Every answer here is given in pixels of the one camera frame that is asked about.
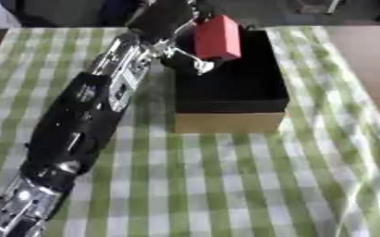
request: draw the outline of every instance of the table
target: table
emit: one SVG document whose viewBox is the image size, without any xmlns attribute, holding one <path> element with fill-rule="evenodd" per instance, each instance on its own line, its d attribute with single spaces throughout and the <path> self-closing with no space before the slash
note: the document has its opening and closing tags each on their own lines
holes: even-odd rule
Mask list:
<svg viewBox="0 0 380 237">
<path fill-rule="evenodd" d="M 0 189 L 33 124 L 121 29 L 11 30 L 0 47 Z M 279 129 L 175 134 L 153 65 L 45 236 L 380 236 L 380 114 L 321 27 L 267 29 L 290 94 Z"/>
<path fill-rule="evenodd" d="M 0 30 L 0 42 L 5 32 Z M 380 109 L 380 26 L 336 26 L 328 32 Z"/>
</svg>

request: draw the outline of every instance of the black box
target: black box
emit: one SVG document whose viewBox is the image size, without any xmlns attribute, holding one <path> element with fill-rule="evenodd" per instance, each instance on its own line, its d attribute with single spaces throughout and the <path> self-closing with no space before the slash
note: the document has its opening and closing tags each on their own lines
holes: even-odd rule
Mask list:
<svg viewBox="0 0 380 237">
<path fill-rule="evenodd" d="M 175 132 L 277 129 L 289 97 L 270 41 L 265 31 L 242 28 L 240 41 L 240 59 L 202 76 L 176 71 Z"/>
</svg>

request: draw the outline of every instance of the robotic arm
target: robotic arm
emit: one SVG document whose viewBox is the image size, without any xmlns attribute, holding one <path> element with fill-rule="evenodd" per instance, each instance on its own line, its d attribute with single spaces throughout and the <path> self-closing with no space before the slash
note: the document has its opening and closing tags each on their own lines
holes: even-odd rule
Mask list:
<svg viewBox="0 0 380 237">
<path fill-rule="evenodd" d="M 117 36 L 52 103 L 28 143 L 27 159 L 0 195 L 0 237 L 41 236 L 116 131 L 155 58 L 178 57 L 203 74 L 215 67 L 175 46 L 210 16 L 191 0 L 158 0 Z"/>
</svg>

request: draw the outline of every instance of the tablecloth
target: tablecloth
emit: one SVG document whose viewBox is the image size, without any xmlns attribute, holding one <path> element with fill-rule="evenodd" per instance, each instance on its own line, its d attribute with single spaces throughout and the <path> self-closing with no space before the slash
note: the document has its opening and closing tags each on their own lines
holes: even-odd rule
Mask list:
<svg viewBox="0 0 380 237">
<path fill-rule="evenodd" d="M 0 191 L 40 115 L 122 31 L 8 31 Z M 380 113 L 324 28 L 267 33 L 291 97 L 277 132 L 172 133 L 172 74 L 154 64 L 45 236 L 380 236 Z"/>
</svg>

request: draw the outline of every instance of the red cube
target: red cube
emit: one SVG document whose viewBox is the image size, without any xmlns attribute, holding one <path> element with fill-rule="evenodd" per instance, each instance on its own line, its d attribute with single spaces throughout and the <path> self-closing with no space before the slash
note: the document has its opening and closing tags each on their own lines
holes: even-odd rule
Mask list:
<svg viewBox="0 0 380 237">
<path fill-rule="evenodd" d="M 239 25 L 227 16 L 210 19 L 195 30 L 195 51 L 201 59 L 241 57 Z"/>
</svg>

